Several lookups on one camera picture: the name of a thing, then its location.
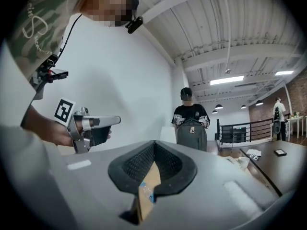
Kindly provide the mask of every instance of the gray backpack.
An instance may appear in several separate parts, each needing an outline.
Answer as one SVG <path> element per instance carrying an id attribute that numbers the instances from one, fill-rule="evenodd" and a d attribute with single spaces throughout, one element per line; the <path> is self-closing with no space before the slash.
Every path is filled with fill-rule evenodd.
<path id="1" fill-rule="evenodd" d="M 197 120 L 186 120 L 178 128 L 177 144 L 197 150 L 207 151 L 206 130 Z"/>

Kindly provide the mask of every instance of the brick wall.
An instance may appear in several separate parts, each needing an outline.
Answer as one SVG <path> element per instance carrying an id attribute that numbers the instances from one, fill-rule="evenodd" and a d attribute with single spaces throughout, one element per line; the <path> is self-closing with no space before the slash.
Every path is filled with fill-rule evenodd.
<path id="1" fill-rule="evenodd" d="M 289 96 L 291 99 L 291 105 L 293 112 L 299 112 L 300 115 L 307 115 L 307 67 L 296 76 L 291 82 L 287 84 L 289 91 Z M 263 99 L 263 105 L 256 106 L 252 105 L 249 107 L 249 117 L 251 122 L 260 121 L 263 119 L 268 119 L 273 117 L 273 107 L 275 104 L 275 98 L 280 97 L 282 103 L 286 108 L 286 114 L 290 113 L 289 102 L 285 88 L 281 88 L 272 95 Z M 252 129 L 252 135 L 257 135 L 260 133 L 256 131 L 257 128 Z"/>

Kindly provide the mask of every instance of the hand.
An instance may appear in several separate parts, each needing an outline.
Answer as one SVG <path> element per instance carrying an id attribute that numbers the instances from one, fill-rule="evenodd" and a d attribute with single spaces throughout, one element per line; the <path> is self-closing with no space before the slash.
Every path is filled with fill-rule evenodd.
<path id="1" fill-rule="evenodd" d="M 76 125 L 79 133 L 81 133 L 83 129 L 81 122 L 77 122 Z M 50 128 L 51 128 L 50 138 L 49 138 L 50 142 L 56 145 L 72 147 L 72 139 L 65 126 L 57 122 L 53 122 Z"/>

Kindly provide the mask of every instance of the black cable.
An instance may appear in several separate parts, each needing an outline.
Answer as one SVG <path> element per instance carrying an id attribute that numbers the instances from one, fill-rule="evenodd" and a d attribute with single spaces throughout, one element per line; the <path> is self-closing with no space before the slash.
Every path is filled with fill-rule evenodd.
<path id="1" fill-rule="evenodd" d="M 80 14 L 79 17 L 78 17 L 78 18 L 75 20 L 75 22 L 72 24 L 71 30 L 69 31 L 69 34 L 68 34 L 68 37 L 67 37 L 66 42 L 65 42 L 65 44 L 64 44 L 64 47 L 63 47 L 63 49 L 60 50 L 59 58 L 61 57 L 61 55 L 62 55 L 62 53 L 63 53 L 63 51 L 64 51 L 64 49 L 65 49 L 65 47 L 66 47 L 66 44 L 67 44 L 68 39 L 69 39 L 69 37 L 70 37 L 70 35 L 71 35 L 71 31 L 72 31 L 74 25 L 76 24 L 77 20 L 78 20 L 81 16 L 82 16 L 82 14 Z"/>

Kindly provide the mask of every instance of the metal railing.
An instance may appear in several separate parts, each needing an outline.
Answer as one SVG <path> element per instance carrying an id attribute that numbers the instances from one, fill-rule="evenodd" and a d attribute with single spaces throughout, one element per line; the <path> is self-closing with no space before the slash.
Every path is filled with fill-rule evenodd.
<path id="1" fill-rule="evenodd" d="M 290 114 L 284 115 L 285 119 L 290 117 Z M 217 120 L 217 137 L 220 144 L 223 143 L 241 143 L 252 142 L 271 137 L 271 123 L 273 118 L 268 118 L 256 122 L 220 125 L 220 120 Z"/>

